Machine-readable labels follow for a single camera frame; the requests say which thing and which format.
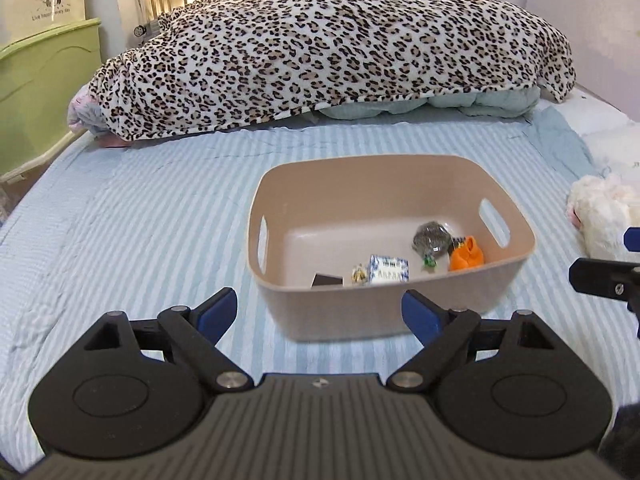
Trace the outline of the orange knitted pouch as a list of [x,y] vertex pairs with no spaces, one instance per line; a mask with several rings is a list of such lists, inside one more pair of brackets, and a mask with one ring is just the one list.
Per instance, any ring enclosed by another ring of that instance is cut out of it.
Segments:
[[449,270],[463,271],[484,266],[484,252],[478,246],[474,236],[467,236],[465,244],[449,255]]

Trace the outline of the blue white porcelain-pattern box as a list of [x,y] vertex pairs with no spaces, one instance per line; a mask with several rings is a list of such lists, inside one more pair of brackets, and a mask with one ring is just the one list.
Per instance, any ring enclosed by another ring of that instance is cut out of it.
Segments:
[[408,282],[409,274],[409,263],[406,259],[370,255],[368,281],[371,284]]

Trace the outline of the clear bag of dried herbs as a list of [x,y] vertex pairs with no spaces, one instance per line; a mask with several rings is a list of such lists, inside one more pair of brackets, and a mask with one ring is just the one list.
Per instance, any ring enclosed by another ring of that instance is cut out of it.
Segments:
[[448,252],[451,241],[450,233],[442,224],[429,221],[416,230],[412,239],[412,248],[427,269],[434,269],[437,266],[437,260]]

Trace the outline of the leopard print hair scrunchie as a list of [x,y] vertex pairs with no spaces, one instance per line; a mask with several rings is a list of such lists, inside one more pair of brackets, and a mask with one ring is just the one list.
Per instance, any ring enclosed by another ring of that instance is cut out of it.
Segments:
[[369,281],[368,269],[362,264],[357,264],[352,269],[352,284],[363,285]]

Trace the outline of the small black box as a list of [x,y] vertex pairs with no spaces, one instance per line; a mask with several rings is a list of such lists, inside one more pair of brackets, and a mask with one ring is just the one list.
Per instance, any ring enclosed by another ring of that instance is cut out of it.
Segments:
[[329,274],[314,274],[314,279],[311,282],[312,287],[321,286],[343,286],[344,278],[341,276],[329,275]]

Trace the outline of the white plush toy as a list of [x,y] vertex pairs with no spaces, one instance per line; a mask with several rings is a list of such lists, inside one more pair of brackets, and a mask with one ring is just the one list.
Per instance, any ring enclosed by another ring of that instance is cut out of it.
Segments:
[[639,193],[615,174],[585,176],[574,182],[567,195],[566,213],[582,234],[589,258],[639,262],[638,252],[624,245],[626,231],[639,225]]

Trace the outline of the beige plastic storage basket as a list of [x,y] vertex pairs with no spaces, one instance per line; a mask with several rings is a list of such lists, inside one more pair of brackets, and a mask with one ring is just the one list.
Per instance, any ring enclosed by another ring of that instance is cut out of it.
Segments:
[[[422,224],[474,236],[485,264],[427,270],[412,248]],[[247,225],[247,262],[280,332],[295,341],[402,333],[409,289],[444,308],[493,309],[533,253],[535,235],[480,165],[454,155],[373,155],[289,162],[260,179]],[[352,284],[370,255],[406,259],[409,281]],[[314,274],[343,286],[312,287]]]

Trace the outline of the pink cloth under blanket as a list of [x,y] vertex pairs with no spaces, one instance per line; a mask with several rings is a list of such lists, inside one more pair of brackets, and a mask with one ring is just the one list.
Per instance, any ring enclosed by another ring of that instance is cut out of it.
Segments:
[[101,148],[128,148],[131,145],[107,127],[101,107],[91,95],[88,84],[84,84],[70,100],[66,120],[70,131],[90,132]]

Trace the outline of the leopard print blanket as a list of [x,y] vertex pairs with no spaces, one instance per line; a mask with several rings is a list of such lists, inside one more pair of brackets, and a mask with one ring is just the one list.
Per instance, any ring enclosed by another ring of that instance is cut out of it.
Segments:
[[544,90],[576,72],[568,39],[502,0],[194,0],[88,84],[128,142],[224,131],[352,103]]

